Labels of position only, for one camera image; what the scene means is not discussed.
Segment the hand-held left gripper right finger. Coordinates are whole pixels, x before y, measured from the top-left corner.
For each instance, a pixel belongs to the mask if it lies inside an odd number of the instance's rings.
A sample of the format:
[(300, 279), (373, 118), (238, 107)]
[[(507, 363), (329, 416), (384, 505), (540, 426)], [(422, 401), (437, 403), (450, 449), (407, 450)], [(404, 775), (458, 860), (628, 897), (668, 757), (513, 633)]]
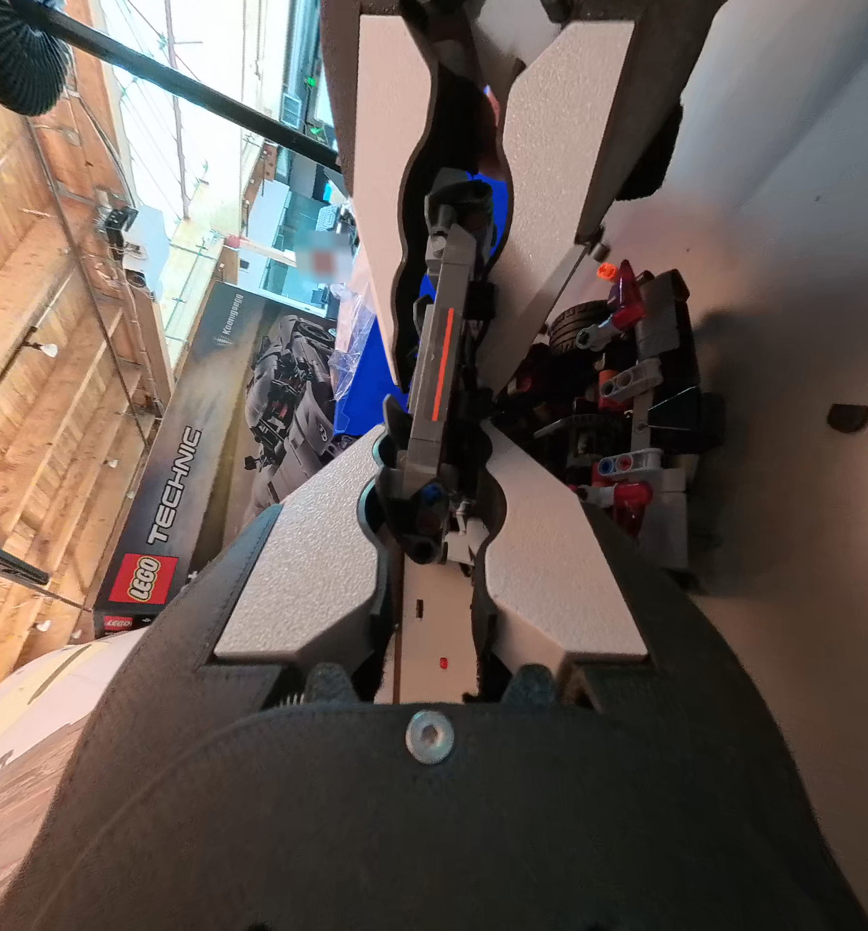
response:
[(647, 645), (583, 503), (491, 424), (478, 472), (471, 626), (479, 699), (526, 666), (565, 687), (584, 663), (636, 665)]

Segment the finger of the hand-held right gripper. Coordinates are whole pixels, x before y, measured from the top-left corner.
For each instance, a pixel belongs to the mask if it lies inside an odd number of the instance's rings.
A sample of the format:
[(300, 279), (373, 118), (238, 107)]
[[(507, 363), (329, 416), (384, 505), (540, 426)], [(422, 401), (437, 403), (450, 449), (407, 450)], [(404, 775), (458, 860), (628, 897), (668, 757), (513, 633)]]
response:
[(629, 19), (572, 22), (510, 87), (501, 139), (510, 223), (489, 276), (496, 315), (476, 353), (479, 379), (494, 393), (581, 260), (578, 228), (634, 30)]
[(426, 275), (425, 150), (440, 64), (401, 15), (361, 13), (352, 200), (366, 253), (386, 360), (406, 390), (417, 344), (414, 303)]

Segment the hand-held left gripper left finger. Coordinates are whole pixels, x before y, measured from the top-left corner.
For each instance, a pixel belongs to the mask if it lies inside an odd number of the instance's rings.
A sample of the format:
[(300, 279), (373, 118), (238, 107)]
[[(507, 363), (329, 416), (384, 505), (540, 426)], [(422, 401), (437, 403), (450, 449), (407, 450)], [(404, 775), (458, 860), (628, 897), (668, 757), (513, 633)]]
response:
[(354, 673), (370, 658), (384, 556), (365, 503), (384, 431), (375, 426), (279, 507), (214, 647), (218, 660), (303, 673), (328, 662)]

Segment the partly built lego car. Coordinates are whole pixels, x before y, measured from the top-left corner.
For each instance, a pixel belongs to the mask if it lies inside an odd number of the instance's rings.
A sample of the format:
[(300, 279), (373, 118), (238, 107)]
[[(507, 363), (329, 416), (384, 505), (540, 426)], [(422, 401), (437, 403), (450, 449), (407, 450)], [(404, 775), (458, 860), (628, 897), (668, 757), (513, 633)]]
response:
[(563, 310), (528, 350), (493, 422), (692, 588), (687, 492), (723, 442), (724, 403), (702, 388), (680, 273), (616, 265), (605, 298)]

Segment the grey lego door panel assembly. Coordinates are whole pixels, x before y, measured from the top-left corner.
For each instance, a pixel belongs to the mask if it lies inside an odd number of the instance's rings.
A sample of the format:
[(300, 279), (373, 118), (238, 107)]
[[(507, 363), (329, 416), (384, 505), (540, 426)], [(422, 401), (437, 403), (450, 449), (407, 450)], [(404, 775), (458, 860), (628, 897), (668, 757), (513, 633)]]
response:
[(419, 336), (409, 410), (386, 401), (382, 467), (374, 490), (387, 528), (417, 564), (441, 562), (458, 514), (476, 495), (490, 444), (482, 420), (491, 392), (477, 353), (495, 316), (487, 265), (497, 234), (493, 191), (441, 169), (425, 199), (425, 262), (436, 291), (413, 308)]

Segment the dark lego set box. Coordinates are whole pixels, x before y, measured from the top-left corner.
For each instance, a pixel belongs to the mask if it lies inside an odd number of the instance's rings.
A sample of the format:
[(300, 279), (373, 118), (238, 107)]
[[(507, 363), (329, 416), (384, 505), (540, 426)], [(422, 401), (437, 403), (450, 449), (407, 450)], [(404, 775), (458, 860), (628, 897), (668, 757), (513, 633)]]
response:
[(95, 599), (95, 638), (151, 623), (355, 440), (335, 429), (336, 335), (333, 316), (212, 287)]

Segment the person's right hand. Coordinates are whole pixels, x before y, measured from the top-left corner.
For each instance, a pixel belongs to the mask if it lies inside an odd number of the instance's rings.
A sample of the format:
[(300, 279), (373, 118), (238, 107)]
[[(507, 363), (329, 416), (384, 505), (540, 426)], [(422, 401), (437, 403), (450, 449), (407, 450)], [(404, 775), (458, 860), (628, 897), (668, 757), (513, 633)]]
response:
[(489, 85), (482, 89), (479, 105), (477, 170), (495, 180), (506, 180), (507, 172), (501, 151), (501, 105)]

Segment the blue plastic bin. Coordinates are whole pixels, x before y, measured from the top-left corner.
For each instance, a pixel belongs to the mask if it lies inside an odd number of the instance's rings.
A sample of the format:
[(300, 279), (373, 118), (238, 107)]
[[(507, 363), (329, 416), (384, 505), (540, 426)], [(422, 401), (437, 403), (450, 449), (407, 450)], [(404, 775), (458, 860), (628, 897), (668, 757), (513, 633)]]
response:
[[(505, 180), (495, 180), (488, 176), (480, 174), (477, 170), (477, 141), (479, 129), (479, 105), (482, 101), (482, 89), (479, 95), (474, 98), (475, 107), (473, 110), (475, 138), (472, 144), (472, 170), (466, 175), (472, 180), (482, 180), (486, 182), (492, 191), (494, 220), (497, 227), (495, 233), (495, 242), (490, 248), (490, 254), (494, 254), (498, 248), (498, 239), (506, 231), (509, 217), (509, 189)], [(353, 271), (347, 284), (356, 281), (369, 281), (371, 286), (371, 275), (368, 252), (365, 246), (359, 246), (355, 259)], [(378, 306), (378, 300), (374, 296), (375, 310)], [(362, 436), (375, 425), (383, 422), (383, 402), (386, 396), (393, 395), (401, 404), (407, 408), (407, 394), (400, 390), (394, 383), (389, 370), (388, 360), (380, 332), (379, 323), (373, 324), (370, 331), (368, 343), (363, 351), (362, 357), (358, 362), (356, 375), (352, 386), (342, 402), (337, 402), (335, 413), (335, 432), (339, 435)]]

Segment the clear plastic parts bags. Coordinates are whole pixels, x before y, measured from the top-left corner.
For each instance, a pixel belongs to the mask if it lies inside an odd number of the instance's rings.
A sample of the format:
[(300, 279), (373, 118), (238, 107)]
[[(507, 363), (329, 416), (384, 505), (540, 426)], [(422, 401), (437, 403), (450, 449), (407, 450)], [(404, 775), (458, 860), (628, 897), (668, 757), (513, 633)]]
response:
[(334, 286), (338, 299), (335, 349), (329, 360), (334, 397), (342, 402), (354, 381), (358, 362), (376, 322), (376, 309), (369, 281)]

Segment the black metal pole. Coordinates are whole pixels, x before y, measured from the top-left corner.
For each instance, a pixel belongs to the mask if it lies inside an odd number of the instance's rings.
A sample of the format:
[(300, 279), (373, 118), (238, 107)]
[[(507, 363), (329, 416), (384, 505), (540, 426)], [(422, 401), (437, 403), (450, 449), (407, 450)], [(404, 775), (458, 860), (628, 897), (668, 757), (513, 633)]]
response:
[(106, 64), (186, 100), (265, 141), (306, 157), (325, 169), (342, 172), (335, 151), (307, 135), (208, 87), (195, 79), (123, 45), (80, 21), (38, 2), (14, 2), (30, 23), (44, 33), (83, 50)]

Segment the white instruction booklet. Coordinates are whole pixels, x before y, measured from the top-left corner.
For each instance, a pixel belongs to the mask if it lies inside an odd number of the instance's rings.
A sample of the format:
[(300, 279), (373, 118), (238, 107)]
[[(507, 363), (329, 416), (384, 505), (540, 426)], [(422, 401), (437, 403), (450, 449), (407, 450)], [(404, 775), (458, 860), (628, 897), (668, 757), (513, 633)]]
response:
[(144, 633), (62, 647), (0, 683), (0, 898), (40, 830), (91, 712)]

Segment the ceiling track lights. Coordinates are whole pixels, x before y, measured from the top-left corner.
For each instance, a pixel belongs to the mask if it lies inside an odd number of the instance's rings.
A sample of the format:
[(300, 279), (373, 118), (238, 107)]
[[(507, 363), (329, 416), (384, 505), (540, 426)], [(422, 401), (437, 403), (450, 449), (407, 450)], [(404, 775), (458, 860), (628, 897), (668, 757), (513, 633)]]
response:
[(55, 213), (0, 202), (0, 547), (50, 575), (0, 578), (0, 640), (54, 629), (97, 584), (151, 425), (128, 330)]

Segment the black ribbed round fixture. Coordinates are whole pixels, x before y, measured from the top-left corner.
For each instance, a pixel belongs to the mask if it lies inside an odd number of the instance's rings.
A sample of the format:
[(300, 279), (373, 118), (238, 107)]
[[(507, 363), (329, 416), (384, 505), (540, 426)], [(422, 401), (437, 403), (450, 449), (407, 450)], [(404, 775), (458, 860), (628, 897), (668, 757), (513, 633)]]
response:
[(70, 53), (0, 1), (0, 105), (26, 117), (49, 112), (62, 97)]

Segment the white wall-mounted box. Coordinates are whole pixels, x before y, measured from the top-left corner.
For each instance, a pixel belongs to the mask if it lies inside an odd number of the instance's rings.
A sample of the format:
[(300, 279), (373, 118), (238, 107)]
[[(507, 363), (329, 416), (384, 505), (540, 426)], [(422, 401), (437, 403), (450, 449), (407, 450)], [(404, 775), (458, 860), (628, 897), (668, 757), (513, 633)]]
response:
[(171, 249), (162, 212), (149, 205), (117, 207), (107, 212), (102, 228), (127, 281), (159, 297)]

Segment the black metal rail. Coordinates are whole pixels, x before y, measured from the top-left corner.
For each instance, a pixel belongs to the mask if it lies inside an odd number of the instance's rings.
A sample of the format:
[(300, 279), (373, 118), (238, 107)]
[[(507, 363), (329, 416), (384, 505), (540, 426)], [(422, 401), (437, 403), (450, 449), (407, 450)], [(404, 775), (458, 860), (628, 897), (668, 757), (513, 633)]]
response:
[(0, 578), (24, 588), (41, 589), (50, 582), (50, 575), (0, 547)]

